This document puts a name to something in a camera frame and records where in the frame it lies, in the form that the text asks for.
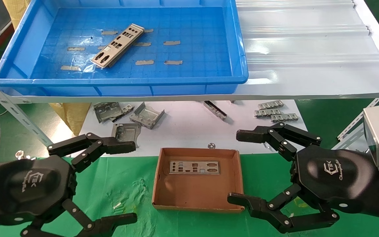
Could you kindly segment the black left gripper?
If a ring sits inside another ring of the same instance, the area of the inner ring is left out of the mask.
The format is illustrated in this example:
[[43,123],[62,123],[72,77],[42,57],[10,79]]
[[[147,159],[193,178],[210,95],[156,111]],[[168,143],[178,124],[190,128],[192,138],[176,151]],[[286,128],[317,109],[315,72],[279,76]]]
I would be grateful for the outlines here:
[[41,228],[67,211],[83,227],[77,237],[111,237],[118,226],[137,222],[135,213],[92,221],[71,200],[76,186],[74,169],[58,156],[0,163],[0,225],[32,222],[21,237],[60,237]]

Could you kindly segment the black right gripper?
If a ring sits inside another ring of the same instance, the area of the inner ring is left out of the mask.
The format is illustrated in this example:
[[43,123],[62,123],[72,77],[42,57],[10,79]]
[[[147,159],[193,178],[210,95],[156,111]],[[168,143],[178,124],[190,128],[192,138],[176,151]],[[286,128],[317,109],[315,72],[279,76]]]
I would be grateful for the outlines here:
[[[296,172],[292,184],[270,201],[229,193],[230,204],[244,206],[249,215],[269,222],[280,233],[292,233],[335,224],[340,217],[332,209],[379,217],[379,171],[373,158],[363,152],[319,147],[321,138],[308,131],[285,124],[257,126],[238,130],[236,140],[269,144],[286,161],[293,162]],[[289,141],[305,147],[297,149]],[[281,209],[299,195],[319,213],[288,217]]]

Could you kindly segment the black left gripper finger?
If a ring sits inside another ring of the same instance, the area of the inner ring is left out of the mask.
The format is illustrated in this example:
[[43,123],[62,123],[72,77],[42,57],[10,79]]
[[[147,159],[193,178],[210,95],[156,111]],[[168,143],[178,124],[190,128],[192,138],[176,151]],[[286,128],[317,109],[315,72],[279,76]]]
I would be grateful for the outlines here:
[[136,150],[134,141],[119,142],[114,137],[99,137],[87,133],[61,141],[47,147],[49,155],[65,157],[76,152],[81,153],[72,159],[71,166],[75,172],[82,172],[103,154],[124,154]]

